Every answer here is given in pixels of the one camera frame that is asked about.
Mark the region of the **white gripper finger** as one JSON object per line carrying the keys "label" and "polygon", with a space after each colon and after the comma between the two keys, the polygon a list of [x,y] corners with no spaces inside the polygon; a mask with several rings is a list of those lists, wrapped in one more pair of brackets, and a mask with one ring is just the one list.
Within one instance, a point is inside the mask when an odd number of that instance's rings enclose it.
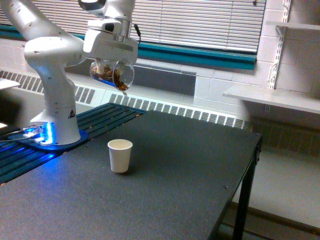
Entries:
{"label": "white gripper finger", "polygon": [[109,64],[107,60],[101,58],[96,59],[96,73],[98,75],[104,75],[109,71]]}

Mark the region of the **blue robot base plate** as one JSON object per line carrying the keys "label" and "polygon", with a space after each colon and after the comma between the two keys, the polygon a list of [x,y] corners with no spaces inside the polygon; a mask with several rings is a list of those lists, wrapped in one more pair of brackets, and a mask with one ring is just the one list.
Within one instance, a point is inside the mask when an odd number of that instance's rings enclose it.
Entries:
{"label": "blue robot base plate", "polygon": [[40,145],[39,143],[35,142],[33,139],[23,139],[19,140],[21,138],[25,138],[22,133],[13,134],[8,137],[9,140],[17,140],[19,143],[24,145],[25,147],[34,149],[34,150],[41,150],[45,152],[67,152],[72,149],[77,148],[78,146],[86,143],[89,140],[89,135],[84,130],[79,130],[80,133],[80,140],[77,142],[71,143],[71,144],[65,144],[65,145],[50,145],[50,146],[44,146]]}

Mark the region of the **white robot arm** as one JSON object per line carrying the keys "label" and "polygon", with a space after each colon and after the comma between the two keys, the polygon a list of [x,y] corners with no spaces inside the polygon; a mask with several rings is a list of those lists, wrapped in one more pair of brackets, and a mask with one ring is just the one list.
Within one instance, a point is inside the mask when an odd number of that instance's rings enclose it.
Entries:
{"label": "white robot arm", "polygon": [[138,42],[130,37],[133,0],[81,0],[79,6],[97,16],[88,21],[80,39],[50,21],[30,0],[3,0],[1,8],[26,39],[24,57],[38,73],[44,90],[44,109],[31,120],[35,130],[25,137],[42,146],[63,146],[80,140],[75,85],[66,67],[93,58],[90,75],[119,91],[135,77]]}

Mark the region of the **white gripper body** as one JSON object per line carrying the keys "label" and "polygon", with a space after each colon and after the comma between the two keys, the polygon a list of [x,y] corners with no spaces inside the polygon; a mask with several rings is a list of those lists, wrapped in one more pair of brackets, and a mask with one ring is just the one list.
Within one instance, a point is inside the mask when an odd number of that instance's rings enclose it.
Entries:
{"label": "white gripper body", "polygon": [[83,51],[88,57],[117,62],[122,59],[135,64],[138,42],[129,37],[131,22],[120,19],[89,20]]}

